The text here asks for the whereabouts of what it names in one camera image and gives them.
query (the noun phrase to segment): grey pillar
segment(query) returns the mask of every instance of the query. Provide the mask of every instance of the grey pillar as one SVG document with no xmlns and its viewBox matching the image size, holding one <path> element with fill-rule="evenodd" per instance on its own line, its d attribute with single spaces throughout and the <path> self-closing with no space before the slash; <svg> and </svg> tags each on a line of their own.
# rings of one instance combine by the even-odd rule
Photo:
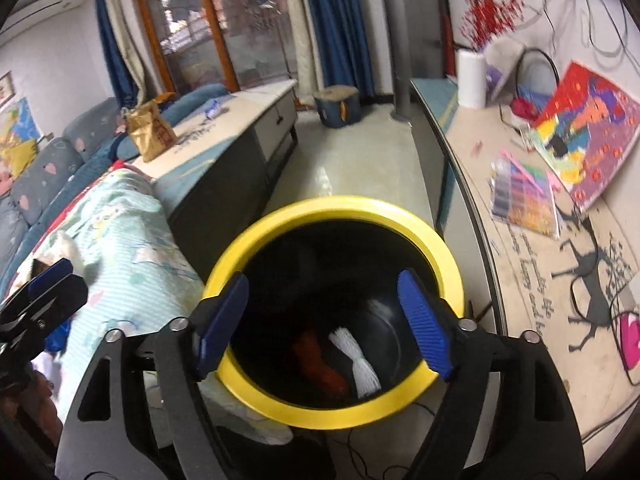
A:
<svg viewBox="0 0 640 480">
<path fill-rule="evenodd" d="M 391 116 L 397 121 L 407 123 L 411 116 L 409 99 L 411 59 L 404 0 L 385 0 L 385 10 L 386 26 L 389 31 L 391 70 L 394 78 L 394 111 Z"/>
</svg>

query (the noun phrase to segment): yellow-rimmed bin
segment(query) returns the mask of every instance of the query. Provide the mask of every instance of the yellow-rimmed bin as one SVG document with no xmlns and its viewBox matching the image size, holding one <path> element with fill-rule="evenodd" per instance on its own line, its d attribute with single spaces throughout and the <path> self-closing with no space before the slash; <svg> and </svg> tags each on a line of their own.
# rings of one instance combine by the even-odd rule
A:
<svg viewBox="0 0 640 480">
<path fill-rule="evenodd" d="M 205 297 L 220 293 L 236 270 L 247 275 L 250 300 L 218 367 L 224 385 L 273 420 L 337 430 L 391 415 L 437 377 L 422 361 L 396 295 L 401 270 L 412 267 L 458 316 L 460 272 L 438 234 L 413 214 L 357 196 L 297 202 L 265 216 L 227 248 Z M 327 340 L 344 326 L 358 341 L 382 389 L 355 394 L 351 362 Z M 300 371 L 292 351 L 313 330 L 327 364 L 350 383 L 333 398 Z"/>
</svg>

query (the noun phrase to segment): metal screw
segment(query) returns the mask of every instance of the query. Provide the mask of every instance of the metal screw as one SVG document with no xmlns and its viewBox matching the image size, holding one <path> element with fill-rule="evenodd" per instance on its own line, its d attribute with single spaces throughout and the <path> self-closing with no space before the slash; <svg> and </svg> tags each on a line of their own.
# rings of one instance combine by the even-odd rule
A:
<svg viewBox="0 0 640 480">
<path fill-rule="evenodd" d="M 174 332 L 180 332 L 180 330 L 184 330 L 189 326 L 189 320 L 185 317 L 177 317 L 171 323 L 169 323 L 169 328 Z"/>
<path fill-rule="evenodd" d="M 122 337 L 122 330 L 114 328 L 113 330 L 109 330 L 104 335 L 104 340 L 107 343 L 115 343 L 118 339 Z"/>
<path fill-rule="evenodd" d="M 534 330 L 525 330 L 522 333 L 522 338 L 528 343 L 540 342 L 540 334 L 538 332 L 535 332 Z"/>
<path fill-rule="evenodd" d="M 458 326 L 465 332 L 474 332 L 478 328 L 478 324 L 473 319 L 463 317 L 458 321 Z"/>
</svg>

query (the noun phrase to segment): deer drawing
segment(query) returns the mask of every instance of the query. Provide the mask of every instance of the deer drawing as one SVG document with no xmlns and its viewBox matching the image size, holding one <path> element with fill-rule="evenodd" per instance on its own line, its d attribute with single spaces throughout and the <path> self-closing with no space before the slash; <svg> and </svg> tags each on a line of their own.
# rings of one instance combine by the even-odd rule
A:
<svg viewBox="0 0 640 480">
<path fill-rule="evenodd" d="M 624 280 L 624 273 L 627 270 L 628 265 L 618 254 L 613 239 L 610 240 L 610 247 L 607 250 L 598 245 L 590 218 L 587 217 L 580 220 L 576 214 L 566 215 L 561 211 L 560 215 L 565 221 L 573 222 L 578 230 L 580 230 L 580 226 L 583 227 L 585 231 L 589 233 L 593 243 L 592 251 L 586 254 L 581 254 L 575 248 L 574 242 L 571 239 L 562 242 L 560 250 L 564 250 L 564 248 L 569 245 L 574 252 L 577 265 L 571 269 L 563 270 L 561 272 L 553 272 L 551 274 L 552 279 L 565 275 L 574 276 L 569 286 L 569 290 L 576 316 L 569 316 L 568 321 L 571 324 L 587 324 L 590 326 L 589 332 L 579 345 L 569 345 L 569 352 L 576 352 L 581 351 L 587 341 L 595 337 L 599 328 L 611 328 L 609 301 L 619 287 L 618 282 Z M 605 288 L 602 287 L 602 283 L 600 282 L 600 273 L 598 272 L 600 262 L 604 262 L 608 267 L 607 274 L 609 275 L 609 283 Z M 618 264 L 622 266 L 620 269 L 622 273 L 618 272 Z M 578 309 L 576 303 L 574 284 L 577 280 L 582 280 L 590 297 L 586 314 L 582 313 Z"/>
</svg>

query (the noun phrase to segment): blue stool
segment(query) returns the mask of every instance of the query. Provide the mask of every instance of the blue stool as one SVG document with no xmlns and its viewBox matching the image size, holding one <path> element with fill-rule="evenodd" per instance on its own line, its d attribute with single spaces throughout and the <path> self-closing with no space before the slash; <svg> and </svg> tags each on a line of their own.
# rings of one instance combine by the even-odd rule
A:
<svg viewBox="0 0 640 480">
<path fill-rule="evenodd" d="M 360 93 L 354 86 L 334 85 L 314 94 L 320 121 L 327 128 L 343 128 L 360 122 Z"/>
</svg>

